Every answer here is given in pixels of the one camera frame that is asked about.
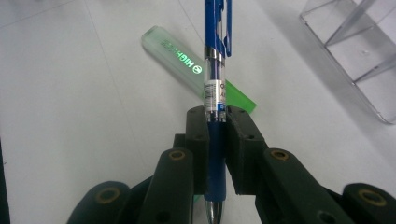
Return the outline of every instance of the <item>pen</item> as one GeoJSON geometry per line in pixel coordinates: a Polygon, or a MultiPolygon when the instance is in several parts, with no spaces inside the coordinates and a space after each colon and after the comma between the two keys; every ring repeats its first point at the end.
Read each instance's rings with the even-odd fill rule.
{"type": "Polygon", "coordinates": [[[209,224],[220,224],[226,198],[225,122],[226,91],[225,57],[231,56],[231,0],[227,0],[227,28],[222,40],[224,0],[205,0],[205,93],[204,106],[209,130],[209,167],[206,214],[209,224]]]}

